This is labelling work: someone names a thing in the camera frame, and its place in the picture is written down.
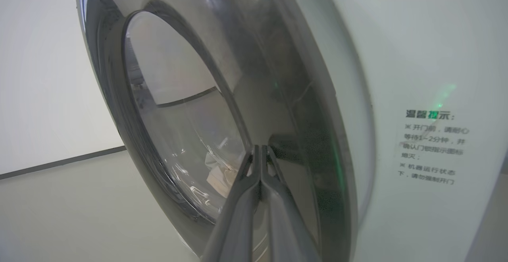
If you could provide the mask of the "white front-load washing machine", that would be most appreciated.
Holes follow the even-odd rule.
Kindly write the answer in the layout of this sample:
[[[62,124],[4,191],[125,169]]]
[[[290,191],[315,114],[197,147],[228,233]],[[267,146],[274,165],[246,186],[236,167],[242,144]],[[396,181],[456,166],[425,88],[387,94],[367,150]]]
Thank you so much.
[[[351,262],[508,262],[508,0],[296,0],[355,200]],[[470,128],[453,186],[396,175],[406,109]]]

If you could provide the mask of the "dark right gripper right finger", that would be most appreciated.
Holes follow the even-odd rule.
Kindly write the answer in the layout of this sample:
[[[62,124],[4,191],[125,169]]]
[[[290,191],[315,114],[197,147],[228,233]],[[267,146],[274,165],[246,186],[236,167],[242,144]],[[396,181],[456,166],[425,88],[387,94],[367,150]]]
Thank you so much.
[[[269,146],[261,146],[260,151],[261,196],[268,206],[271,262],[322,262],[274,151]]]

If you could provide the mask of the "dark baseboard strip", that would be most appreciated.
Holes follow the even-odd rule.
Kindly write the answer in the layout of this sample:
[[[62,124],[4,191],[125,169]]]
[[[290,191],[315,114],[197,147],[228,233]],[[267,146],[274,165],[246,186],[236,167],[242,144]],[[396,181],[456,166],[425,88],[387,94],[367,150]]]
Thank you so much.
[[[109,154],[119,153],[119,152],[123,152],[124,150],[126,150],[125,146],[119,146],[119,147],[110,148],[107,150],[100,150],[100,151],[97,151],[94,153],[88,153],[88,154],[84,154],[84,155],[80,155],[80,156],[76,156],[76,157],[71,157],[71,158],[67,158],[67,159],[63,159],[63,160],[59,160],[59,161],[55,161],[55,162],[45,163],[45,164],[42,164],[39,166],[33,166],[33,167],[25,168],[22,170],[15,170],[15,171],[12,171],[9,173],[0,174],[0,180],[16,177],[16,176],[20,176],[20,175],[25,175],[28,173],[35,173],[40,170],[47,170],[47,169],[55,168],[58,166],[65,166],[70,163],[80,162],[80,161],[84,161],[84,160],[88,160],[88,159],[92,159],[92,158],[97,158],[97,157],[101,157],[101,156],[105,156],[105,155],[109,155]]]

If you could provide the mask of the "clear warning text sticker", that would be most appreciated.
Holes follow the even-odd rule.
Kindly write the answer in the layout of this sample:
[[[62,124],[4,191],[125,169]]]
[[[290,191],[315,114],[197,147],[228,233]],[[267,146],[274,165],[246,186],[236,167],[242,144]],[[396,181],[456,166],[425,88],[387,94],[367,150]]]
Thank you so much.
[[[398,178],[453,186],[464,173],[470,128],[440,108],[405,110],[393,163]]]

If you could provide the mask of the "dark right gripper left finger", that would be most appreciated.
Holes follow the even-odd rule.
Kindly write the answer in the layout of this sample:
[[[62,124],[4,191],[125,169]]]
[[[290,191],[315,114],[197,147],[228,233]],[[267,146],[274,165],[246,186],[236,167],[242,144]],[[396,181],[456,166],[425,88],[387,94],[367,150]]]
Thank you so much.
[[[260,155],[260,146],[245,155],[202,262],[252,262],[253,219],[260,201]]]

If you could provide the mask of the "round glass washer door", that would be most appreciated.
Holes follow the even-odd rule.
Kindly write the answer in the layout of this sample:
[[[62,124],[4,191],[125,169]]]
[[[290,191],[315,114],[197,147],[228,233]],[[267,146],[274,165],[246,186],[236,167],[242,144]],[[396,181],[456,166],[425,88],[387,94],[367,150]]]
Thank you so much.
[[[113,123],[194,260],[245,155],[269,146],[322,262],[351,262],[339,112],[296,0],[75,2]],[[252,262],[271,262],[268,226],[260,183]]]

